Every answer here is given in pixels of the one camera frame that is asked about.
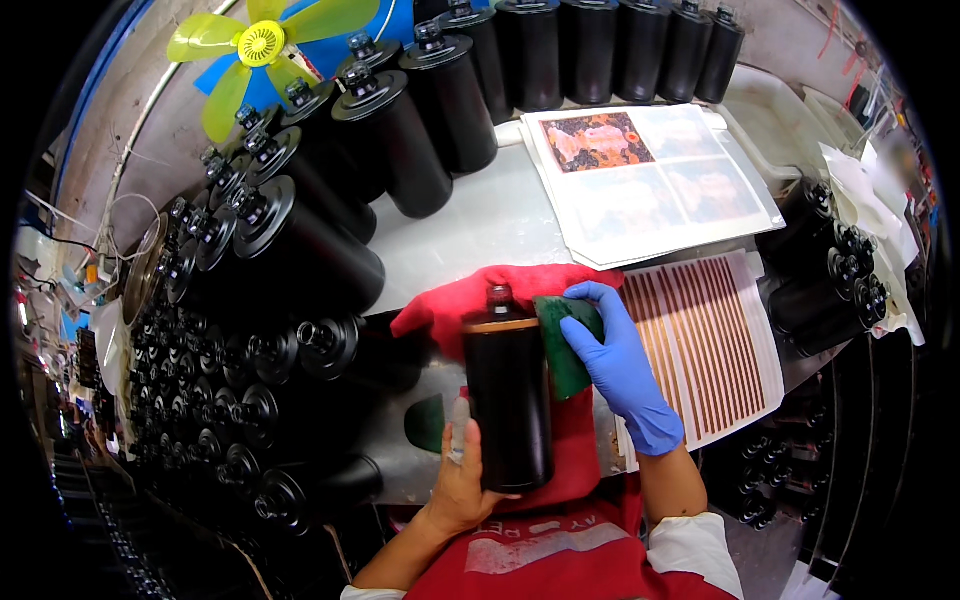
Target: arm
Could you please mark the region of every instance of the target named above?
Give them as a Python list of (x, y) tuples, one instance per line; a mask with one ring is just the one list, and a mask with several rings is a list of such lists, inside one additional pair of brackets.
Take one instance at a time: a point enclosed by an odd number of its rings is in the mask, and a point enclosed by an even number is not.
[(561, 322), (564, 337), (611, 410), (623, 417), (637, 450), (647, 516), (656, 527), (669, 516), (696, 516), (707, 509), (703, 479), (682, 443), (684, 425), (663, 400), (636, 324), (616, 290), (593, 281), (564, 292), (597, 303), (606, 343), (600, 344), (572, 317)]
[(518, 497), (484, 492), (480, 488), (483, 462), (477, 421), (471, 419), (464, 427), (461, 466), (447, 458), (452, 432), (452, 424), (447, 423), (440, 475), (430, 501), (357, 574), (353, 580), (355, 588), (409, 590), (448, 541), (482, 523), (502, 498)]

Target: white sleeve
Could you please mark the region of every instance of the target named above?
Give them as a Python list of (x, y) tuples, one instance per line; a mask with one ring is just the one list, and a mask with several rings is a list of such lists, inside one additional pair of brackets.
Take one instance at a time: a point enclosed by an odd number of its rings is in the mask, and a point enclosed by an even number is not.
[(347, 586), (340, 600), (400, 600), (407, 592), (399, 589), (357, 589)]
[(743, 600), (723, 518), (716, 513), (665, 518), (650, 532), (647, 560), (658, 573), (696, 573), (708, 584)]

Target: green squeegee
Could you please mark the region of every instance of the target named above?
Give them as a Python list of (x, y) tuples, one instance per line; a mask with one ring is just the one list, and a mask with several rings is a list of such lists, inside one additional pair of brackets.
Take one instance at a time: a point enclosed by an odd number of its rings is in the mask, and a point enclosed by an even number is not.
[(543, 349), (550, 368), (554, 396), (557, 400), (566, 400), (590, 385), (590, 375), (583, 361), (566, 342), (560, 330), (560, 321), (564, 317), (573, 317), (603, 344), (603, 319), (586, 300), (571, 300), (562, 296), (536, 296), (534, 309), (540, 319)]

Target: red cloth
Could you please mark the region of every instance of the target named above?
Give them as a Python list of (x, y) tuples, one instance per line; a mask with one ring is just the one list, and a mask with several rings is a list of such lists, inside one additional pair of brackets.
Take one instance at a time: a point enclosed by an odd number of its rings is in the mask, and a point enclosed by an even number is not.
[[(532, 313), (534, 296), (560, 296), (571, 285), (590, 280), (618, 288), (623, 284), (623, 274), (619, 271), (600, 273), (580, 265), (487, 267), (465, 279), (420, 294), (394, 319), (391, 329), (399, 337), (432, 325), (430, 335), (440, 345), (444, 356), (463, 363), (460, 334), (463, 318), (487, 308), (487, 290), (492, 285), (509, 283), (514, 300)], [(499, 513), (583, 498), (600, 482), (593, 430), (593, 388), (583, 390), (566, 402), (553, 402), (550, 418), (553, 426), (553, 479), (519, 500), (504, 500), (497, 506)]]
[(656, 572), (636, 528), (622, 520), (633, 512), (642, 513), (638, 500), (618, 511), (587, 498), (550, 515), (488, 519), (454, 539), (405, 600), (732, 598), (702, 575)]

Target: red towel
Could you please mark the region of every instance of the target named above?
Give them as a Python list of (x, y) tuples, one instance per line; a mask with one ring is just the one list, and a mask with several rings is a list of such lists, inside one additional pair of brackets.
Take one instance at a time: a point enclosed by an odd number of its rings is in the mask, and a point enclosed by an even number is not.
[[(492, 285), (510, 284), (514, 300), (533, 313), (534, 296), (560, 296), (571, 285), (590, 280), (618, 288), (623, 284), (623, 274), (619, 271), (601, 273), (580, 265), (487, 267), (465, 279), (420, 294), (394, 319), (391, 330), (399, 337), (430, 326), (430, 335), (440, 345), (444, 356), (463, 363), (460, 334), (463, 318), (487, 308), (487, 290)], [(553, 479), (520, 500), (500, 503), (498, 512), (526, 510), (582, 498), (600, 481), (593, 431), (593, 388), (587, 388), (566, 402), (553, 402), (550, 413)]]

